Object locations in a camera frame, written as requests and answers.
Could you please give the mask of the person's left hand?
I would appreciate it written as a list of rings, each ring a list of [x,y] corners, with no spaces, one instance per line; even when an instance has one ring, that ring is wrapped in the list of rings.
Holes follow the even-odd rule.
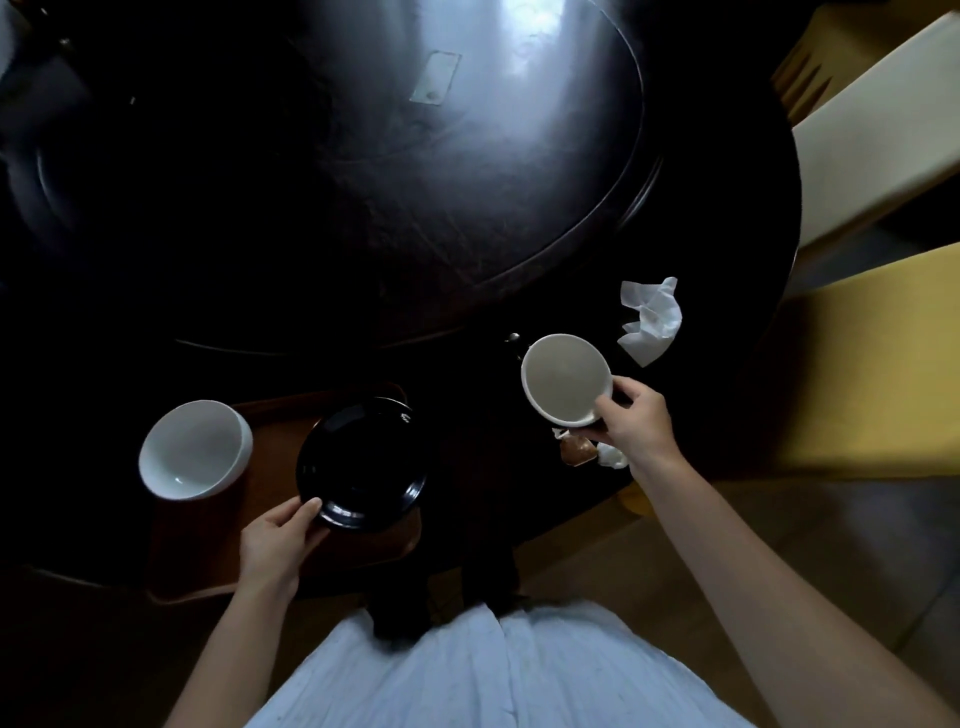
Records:
[[[243,529],[237,592],[287,606],[299,588],[302,566],[329,536],[330,529],[317,523],[320,513],[310,527],[280,527],[280,506],[284,503]]]

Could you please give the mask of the person's right hand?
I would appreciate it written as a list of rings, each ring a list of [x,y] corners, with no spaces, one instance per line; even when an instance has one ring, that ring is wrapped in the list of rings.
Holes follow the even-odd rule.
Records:
[[[676,442],[665,397],[630,377],[615,375],[612,384],[614,394],[630,400],[625,420],[599,418],[573,433],[618,448],[640,484],[673,483],[689,476],[691,467]]]

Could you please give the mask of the small white bowl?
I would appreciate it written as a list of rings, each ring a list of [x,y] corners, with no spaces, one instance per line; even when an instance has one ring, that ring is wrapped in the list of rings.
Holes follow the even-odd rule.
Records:
[[[613,374],[603,354],[578,336],[555,333],[527,347],[520,381],[527,401],[553,425],[568,430],[600,420],[595,402],[611,397]]]

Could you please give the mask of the black round plate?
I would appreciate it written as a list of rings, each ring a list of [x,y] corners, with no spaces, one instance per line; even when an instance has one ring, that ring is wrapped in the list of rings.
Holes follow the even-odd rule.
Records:
[[[429,450],[414,410],[368,396],[319,420],[295,463],[300,500],[320,501],[327,528],[379,533],[397,524],[426,489]]]

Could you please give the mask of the person's right forearm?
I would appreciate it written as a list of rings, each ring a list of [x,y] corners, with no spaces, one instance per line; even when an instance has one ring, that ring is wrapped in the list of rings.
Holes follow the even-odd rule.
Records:
[[[960,728],[960,714],[769,547],[677,450],[630,469],[781,728]]]

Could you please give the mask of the person's left forearm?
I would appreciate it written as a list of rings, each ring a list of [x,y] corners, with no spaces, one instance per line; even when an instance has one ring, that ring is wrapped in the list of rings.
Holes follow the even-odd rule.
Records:
[[[244,728],[267,699],[292,595],[238,588],[163,728]]]

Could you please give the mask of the brown food scrap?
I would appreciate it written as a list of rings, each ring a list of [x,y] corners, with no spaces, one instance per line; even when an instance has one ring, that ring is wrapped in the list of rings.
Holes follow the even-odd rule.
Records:
[[[579,467],[598,458],[596,444],[587,437],[569,430],[555,430],[555,438],[558,441],[560,460],[567,466]]]

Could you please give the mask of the brown serving tray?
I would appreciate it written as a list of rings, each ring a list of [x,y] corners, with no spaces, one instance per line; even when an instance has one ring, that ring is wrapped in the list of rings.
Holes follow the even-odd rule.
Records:
[[[250,462],[220,493],[155,506],[144,577],[149,598],[176,604],[234,592],[243,528],[297,494],[297,458],[318,421],[364,396],[407,402],[399,385],[378,382],[236,404],[253,433]]]

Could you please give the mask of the crumpled white tissue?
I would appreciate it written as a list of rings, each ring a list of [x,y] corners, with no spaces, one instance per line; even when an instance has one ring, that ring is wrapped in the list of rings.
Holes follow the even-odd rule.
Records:
[[[624,280],[620,303],[637,314],[635,321],[623,324],[620,348],[641,368],[658,360],[671,346],[683,322],[675,292],[678,279],[666,277],[659,284],[641,284]]]

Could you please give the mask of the large white bowl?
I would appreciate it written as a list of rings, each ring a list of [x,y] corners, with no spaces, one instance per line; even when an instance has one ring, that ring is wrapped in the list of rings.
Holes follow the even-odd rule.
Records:
[[[237,410],[212,399],[186,402],[150,429],[138,456],[146,488],[167,502],[206,499],[241,478],[254,433]]]

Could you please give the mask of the person's white garment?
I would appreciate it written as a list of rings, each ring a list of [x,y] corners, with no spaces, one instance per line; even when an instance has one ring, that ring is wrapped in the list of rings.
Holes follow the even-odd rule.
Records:
[[[592,602],[459,614],[416,643],[345,617],[246,728],[755,728]]]

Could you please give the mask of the dark round turntable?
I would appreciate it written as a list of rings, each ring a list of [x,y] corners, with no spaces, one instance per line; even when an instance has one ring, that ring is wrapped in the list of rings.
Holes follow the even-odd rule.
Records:
[[[0,0],[0,282],[257,354],[579,285],[659,174],[617,0]],[[462,54],[442,105],[429,52]]]

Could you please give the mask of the small clear card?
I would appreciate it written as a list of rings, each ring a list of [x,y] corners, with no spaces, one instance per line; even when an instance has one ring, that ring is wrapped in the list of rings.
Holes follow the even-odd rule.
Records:
[[[422,106],[441,106],[450,92],[462,54],[433,50],[426,56],[408,101]]]

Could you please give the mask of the white chair cushion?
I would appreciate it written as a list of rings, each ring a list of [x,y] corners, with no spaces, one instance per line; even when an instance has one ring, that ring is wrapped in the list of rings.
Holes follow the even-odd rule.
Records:
[[[858,232],[960,171],[960,11],[885,54],[794,127],[798,249]]]

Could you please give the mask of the yellow chair back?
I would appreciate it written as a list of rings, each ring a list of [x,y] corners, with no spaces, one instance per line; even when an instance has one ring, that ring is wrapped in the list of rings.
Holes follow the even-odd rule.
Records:
[[[816,9],[771,78],[790,125],[951,12],[960,13],[960,0],[830,0]]]

